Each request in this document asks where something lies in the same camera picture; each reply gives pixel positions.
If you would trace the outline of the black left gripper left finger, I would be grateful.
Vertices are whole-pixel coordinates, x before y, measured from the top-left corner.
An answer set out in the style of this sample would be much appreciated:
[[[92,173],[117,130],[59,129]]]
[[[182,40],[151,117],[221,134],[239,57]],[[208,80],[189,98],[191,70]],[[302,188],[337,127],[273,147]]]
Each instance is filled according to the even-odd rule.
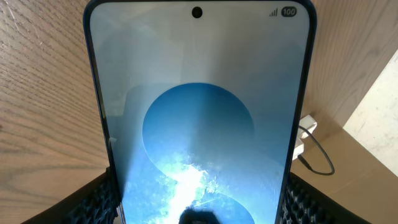
[[[23,224],[113,223],[121,204],[111,169]]]

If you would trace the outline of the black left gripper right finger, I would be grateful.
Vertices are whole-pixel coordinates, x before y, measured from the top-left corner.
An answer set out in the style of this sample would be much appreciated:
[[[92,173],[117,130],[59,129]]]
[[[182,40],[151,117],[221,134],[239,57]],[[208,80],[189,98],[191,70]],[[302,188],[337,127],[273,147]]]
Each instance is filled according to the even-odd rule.
[[[369,224],[293,173],[278,219],[279,224]]]

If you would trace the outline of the blue Galaxy smartphone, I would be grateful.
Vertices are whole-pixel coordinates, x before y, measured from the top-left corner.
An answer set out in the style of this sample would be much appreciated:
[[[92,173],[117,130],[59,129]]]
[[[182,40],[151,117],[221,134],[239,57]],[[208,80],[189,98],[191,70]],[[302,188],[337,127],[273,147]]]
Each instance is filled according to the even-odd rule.
[[[90,1],[88,55],[125,223],[278,223],[310,1]]]

